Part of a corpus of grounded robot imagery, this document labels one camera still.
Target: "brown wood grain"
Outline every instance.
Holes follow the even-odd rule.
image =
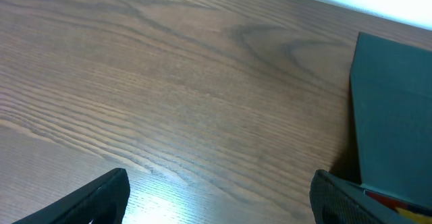
[[[432,49],[311,0],[0,0],[0,18],[0,223],[117,166],[125,223],[312,223],[358,32]]]

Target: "tabletop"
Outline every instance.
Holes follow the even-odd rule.
[[[127,169],[124,223],[313,223],[358,33],[312,0],[0,0],[0,223]]]

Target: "wooden surface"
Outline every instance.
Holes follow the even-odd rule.
[[[311,0],[0,0],[0,223],[114,167],[124,223],[313,223],[359,31],[432,49]]]

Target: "wooden table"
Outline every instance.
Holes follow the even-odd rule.
[[[0,0],[0,223],[128,170],[124,223],[313,223],[359,31],[311,0]]]

